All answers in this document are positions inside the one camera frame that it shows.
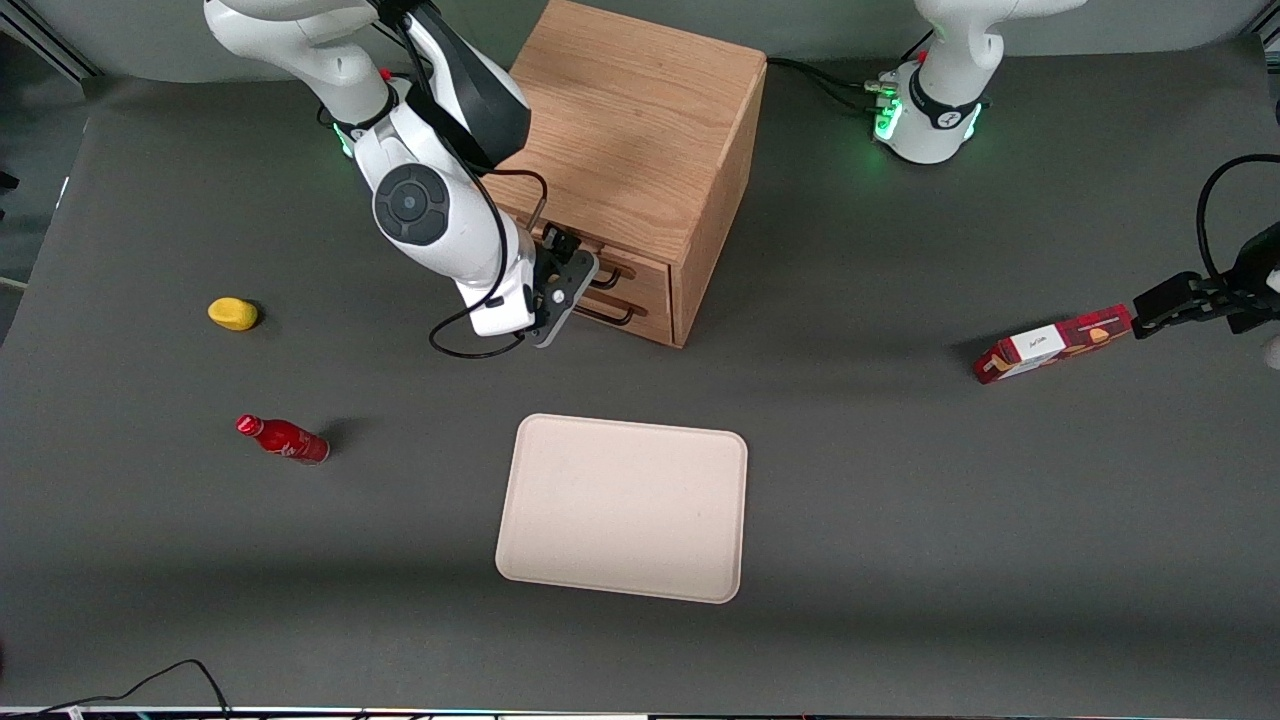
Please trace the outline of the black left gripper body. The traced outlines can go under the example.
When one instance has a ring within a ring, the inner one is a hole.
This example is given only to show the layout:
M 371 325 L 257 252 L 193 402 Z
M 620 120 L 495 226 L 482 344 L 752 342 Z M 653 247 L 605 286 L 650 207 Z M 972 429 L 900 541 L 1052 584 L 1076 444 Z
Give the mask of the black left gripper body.
M 1245 241 L 1225 272 L 1217 269 L 1211 254 L 1204 256 L 1204 268 L 1230 310 L 1226 316 L 1233 334 L 1244 334 L 1277 320 L 1279 291 L 1270 284 L 1272 275 L 1277 275 L 1277 222 Z

